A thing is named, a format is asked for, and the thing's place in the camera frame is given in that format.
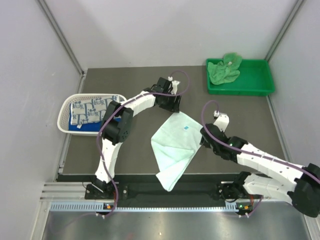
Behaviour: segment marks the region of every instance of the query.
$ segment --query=folded cloth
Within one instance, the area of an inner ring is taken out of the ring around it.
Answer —
[[[111,101],[120,102],[118,95],[108,97],[95,97],[89,100],[79,100],[70,104],[70,123],[78,125],[101,122]]]
[[[156,175],[170,192],[200,148],[202,126],[188,115],[173,113],[151,138],[160,172]]]
[[[220,85],[234,82],[240,75],[238,68],[241,62],[242,57],[235,52],[224,55],[223,62],[220,61],[218,64],[209,62],[207,71],[212,84]]]

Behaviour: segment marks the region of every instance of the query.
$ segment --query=wall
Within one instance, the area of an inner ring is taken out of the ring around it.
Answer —
[[[295,0],[46,0],[83,69],[264,59]]]
[[[270,67],[274,105],[294,162],[320,164],[320,1],[307,0]]]
[[[57,169],[59,109],[80,75],[35,0],[0,6],[0,236],[25,240]]]

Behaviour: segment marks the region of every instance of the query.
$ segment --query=green plastic tray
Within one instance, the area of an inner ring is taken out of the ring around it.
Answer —
[[[213,85],[208,73],[208,63],[217,64],[223,59],[206,60],[206,77],[209,94],[267,96],[275,91],[269,64],[266,60],[243,59],[239,67],[240,75],[230,83]]]

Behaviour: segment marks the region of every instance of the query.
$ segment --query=crumpled green cloth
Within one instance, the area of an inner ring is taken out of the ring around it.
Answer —
[[[209,62],[207,71],[212,84],[220,85],[234,82],[240,75],[238,68],[241,62],[242,56],[235,52],[224,55],[223,62],[220,61],[218,64]]]

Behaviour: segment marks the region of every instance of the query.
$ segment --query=laundry basket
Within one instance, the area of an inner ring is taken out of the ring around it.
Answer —
[[[120,94],[102,94],[102,93],[87,93],[87,94],[74,94],[68,97],[59,112],[57,126],[61,132],[72,135],[81,136],[97,136],[97,131],[70,131],[69,130],[69,120],[70,120],[70,104],[81,101],[81,100],[91,100],[97,97],[112,97],[117,102],[123,102],[127,99]]]

